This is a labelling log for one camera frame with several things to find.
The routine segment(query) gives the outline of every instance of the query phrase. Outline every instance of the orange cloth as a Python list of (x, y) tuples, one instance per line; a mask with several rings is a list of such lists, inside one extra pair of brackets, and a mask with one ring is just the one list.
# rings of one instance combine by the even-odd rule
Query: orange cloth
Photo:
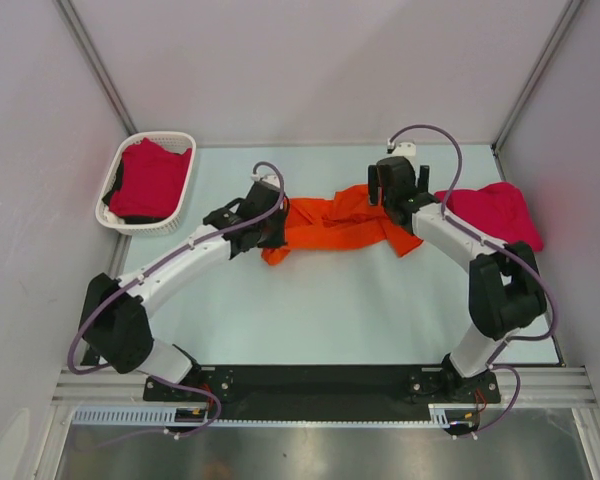
[(422, 240), (391, 223), (382, 207), (369, 205), (367, 185), (337, 192), (333, 200), (293, 198), (285, 222), (287, 245), (265, 248), (262, 258), (277, 265), (291, 250), (354, 250), (387, 240), (402, 257)]

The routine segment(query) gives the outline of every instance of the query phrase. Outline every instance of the table top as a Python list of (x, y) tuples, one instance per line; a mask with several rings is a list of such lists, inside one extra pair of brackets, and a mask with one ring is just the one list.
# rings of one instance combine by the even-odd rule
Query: table top
[[(431, 191), (446, 189), (456, 169), (450, 146), (419, 145), (431, 166)], [(500, 181), (487, 145), (464, 145), (459, 188)], [(125, 271), (152, 261), (185, 239), (210, 211), (244, 196), (254, 163), (282, 171), (291, 198), (332, 198), (365, 183), (381, 146), (209, 148), (196, 153), (195, 178), (179, 230), (134, 237)], [(386, 242), (349, 252), (294, 251), (271, 267), (257, 250), (207, 272), (172, 297), (151, 319), (154, 336), (198, 362), (220, 364), (439, 363), (468, 326), (468, 276), (433, 246), (397, 258)], [(547, 329), (540, 317), (523, 330)], [(503, 363), (555, 364), (552, 340), (514, 342)]]

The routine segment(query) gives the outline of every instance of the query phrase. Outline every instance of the white plastic basket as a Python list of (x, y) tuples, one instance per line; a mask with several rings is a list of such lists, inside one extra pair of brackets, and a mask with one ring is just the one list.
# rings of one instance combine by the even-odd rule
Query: white plastic basket
[[(178, 207), (169, 218), (165, 218), (161, 222), (157, 223), (125, 225), (108, 222), (104, 217), (105, 204), (102, 202), (102, 197), (104, 197), (113, 186), (113, 182), (116, 178), (116, 170), (118, 169), (118, 165), (122, 159), (122, 152), (124, 152), (129, 145), (132, 145), (136, 142), (139, 143), (143, 138), (148, 138), (152, 142), (164, 147), (165, 150), (174, 153), (184, 153), (185, 150), (191, 148), (191, 160), (189, 161), (189, 169), (187, 170), (187, 176), (184, 181), (184, 186), (182, 187), (182, 193), (180, 194)], [(100, 196), (98, 197), (98, 202), (96, 203), (96, 219), (98, 222), (100, 222), (102, 226), (117, 230), (123, 235), (167, 235), (174, 232), (180, 225), (180, 214), (182, 213), (183, 207), (186, 205), (188, 194), (190, 192), (189, 180), (191, 179), (191, 172), (193, 172), (195, 154), (196, 141), (186, 133), (143, 132), (136, 133), (135, 135), (127, 138), (124, 142), (122, 142), (120, 147), (118, 147), (116, 156), (113, 158), (113, 162), (109, 167), (107, 179), (105, 180), (102, 190), (100, 191)]]

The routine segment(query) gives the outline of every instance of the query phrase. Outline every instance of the white wall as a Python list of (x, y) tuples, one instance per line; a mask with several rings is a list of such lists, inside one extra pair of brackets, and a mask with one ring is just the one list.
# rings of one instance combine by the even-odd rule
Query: white wall
[(503, 154), (546, 240), (571, 365), (600, 402), (600, 0), (589, 2)]
[(20, 473), (87, 282), (111, 258), (93, 206), (122, 138), (51, 0), (0, 0), (0, 432), (30, 410)]
[(410, 123), (490, 143), (565, 3), (75, 1), (138, 128), (200, 145), (378, 144)]

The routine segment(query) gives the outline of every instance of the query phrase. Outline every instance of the shiny metallic surface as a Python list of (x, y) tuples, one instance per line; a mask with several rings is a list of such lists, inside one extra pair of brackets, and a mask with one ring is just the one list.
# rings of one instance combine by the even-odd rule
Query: shiny metallic surface
[(57, 480), (590, 479), (569, 409), (516, 410), (478, 441), (440, 430), (211, 428), (174, 441), (73, 426)]

